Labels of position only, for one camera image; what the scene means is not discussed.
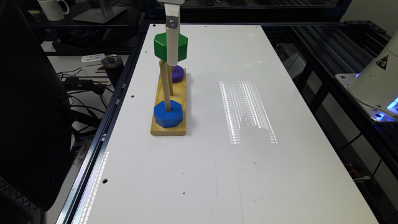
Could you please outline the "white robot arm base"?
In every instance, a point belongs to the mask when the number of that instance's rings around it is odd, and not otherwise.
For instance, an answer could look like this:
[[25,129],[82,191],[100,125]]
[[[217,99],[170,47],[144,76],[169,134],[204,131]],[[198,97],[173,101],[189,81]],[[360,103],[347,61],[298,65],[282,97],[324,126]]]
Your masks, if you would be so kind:
[[339,73],[335,78],[371,120],[397,122],[397,34],[360,73]]

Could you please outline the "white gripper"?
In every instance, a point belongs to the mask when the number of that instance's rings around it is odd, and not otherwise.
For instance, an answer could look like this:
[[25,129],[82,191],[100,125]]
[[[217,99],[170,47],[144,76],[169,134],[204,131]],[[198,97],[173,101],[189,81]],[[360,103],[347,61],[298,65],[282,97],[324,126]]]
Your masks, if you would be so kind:
[[157,0],[165,3],[166,36],[167,36],[167,63],[170,66],[178,64],[178,37],[180,33],[180,5],[185,0]]

